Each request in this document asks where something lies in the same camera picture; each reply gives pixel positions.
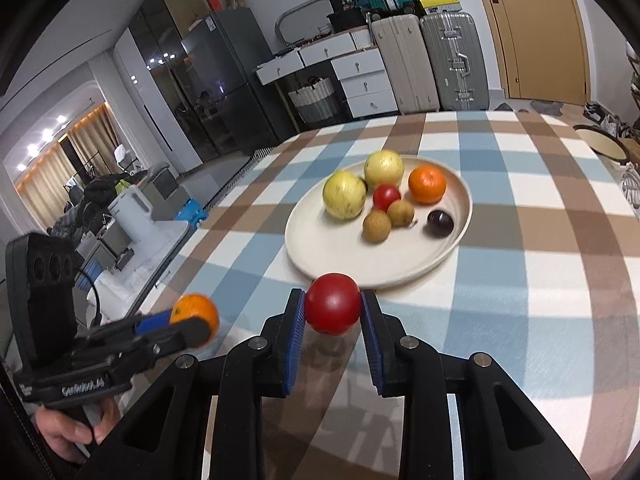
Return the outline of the person left hand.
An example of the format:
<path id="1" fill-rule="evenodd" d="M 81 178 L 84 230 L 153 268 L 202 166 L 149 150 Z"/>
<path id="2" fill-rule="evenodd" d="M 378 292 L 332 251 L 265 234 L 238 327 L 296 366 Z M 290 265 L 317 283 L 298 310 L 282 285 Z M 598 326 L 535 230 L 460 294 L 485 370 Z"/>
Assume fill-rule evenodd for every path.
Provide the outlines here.
<path id="1" fill-rule="evenodd" d="M 81 464 L 86 456 L 80 452 L 78 444 L 101 444 L 120 421 L 118 404 L 114 398 L 100 401 L 102 418 L 90 429 L 78 420 L 62 412 L 40 406 L 35 412 L 35 424 L 49 448 L 68 462 Z"/>

